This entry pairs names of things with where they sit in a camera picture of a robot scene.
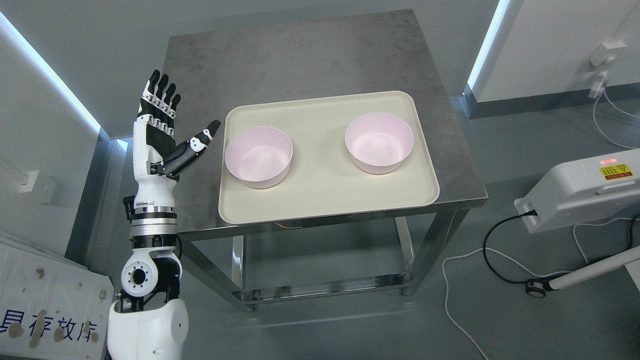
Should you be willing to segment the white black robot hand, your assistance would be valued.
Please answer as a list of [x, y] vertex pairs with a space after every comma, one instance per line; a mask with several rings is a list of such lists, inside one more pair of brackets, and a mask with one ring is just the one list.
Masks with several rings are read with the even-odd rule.
[[175, 119], [180, 102], [176, 85], [155, 69], [142, 89], [134, 122], [134, 178], [139, 186], [178, 182], [181, 173], [205, 153], [222, 125], [213, 120], [201, 132], [177, 143]]

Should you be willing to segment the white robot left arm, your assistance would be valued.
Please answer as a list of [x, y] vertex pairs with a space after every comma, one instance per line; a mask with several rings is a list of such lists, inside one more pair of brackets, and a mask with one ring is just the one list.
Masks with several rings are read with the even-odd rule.
[[123, 199], [130, 222], [132, 255], [120, 275], [121, 289], [109, 309], [110, 360], [180, 360], [189, 331], [185, 301], [179, 298], [183, 243], [171, 206]]

